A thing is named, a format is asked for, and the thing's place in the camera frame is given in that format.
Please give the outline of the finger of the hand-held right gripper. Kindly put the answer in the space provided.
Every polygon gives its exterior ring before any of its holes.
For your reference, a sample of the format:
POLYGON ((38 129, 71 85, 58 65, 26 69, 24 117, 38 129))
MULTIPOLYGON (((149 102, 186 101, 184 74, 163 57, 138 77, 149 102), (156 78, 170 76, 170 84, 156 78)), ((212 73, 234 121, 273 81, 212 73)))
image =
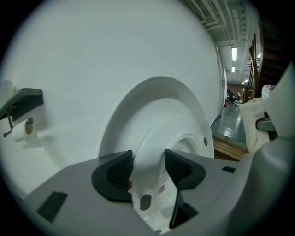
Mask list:
POLYGON ((274 140, 277 138, 276 129, 267 112, 264 112, 263 118, 260 118, 256 121, 255 127, 260 131, 267 132, 270 140, 274 140))

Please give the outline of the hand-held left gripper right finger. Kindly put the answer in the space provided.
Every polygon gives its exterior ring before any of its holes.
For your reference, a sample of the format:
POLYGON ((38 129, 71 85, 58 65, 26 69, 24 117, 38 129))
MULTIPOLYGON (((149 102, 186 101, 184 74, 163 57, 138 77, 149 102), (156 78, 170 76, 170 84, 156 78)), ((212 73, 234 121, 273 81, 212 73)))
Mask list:
POLYGON ((195 189, 205 178, 205 168, 177 154, 170 149, 165 150, 165 168, 177 189, 177 196, 169 228, 174 229, 198 214, 182 197, 182 191, 195 189))

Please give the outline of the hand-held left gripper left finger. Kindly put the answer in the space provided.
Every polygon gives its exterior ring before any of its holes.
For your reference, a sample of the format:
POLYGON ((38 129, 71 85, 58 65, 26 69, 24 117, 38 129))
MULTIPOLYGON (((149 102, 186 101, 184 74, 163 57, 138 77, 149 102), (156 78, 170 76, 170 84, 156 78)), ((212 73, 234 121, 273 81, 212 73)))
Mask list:
POLYGON ((104 155, 98 161, 99 165, 91 177, 96 191, 109 201, 132 203, 129 193, 129 180, 133 172, 132 150, 104 155))

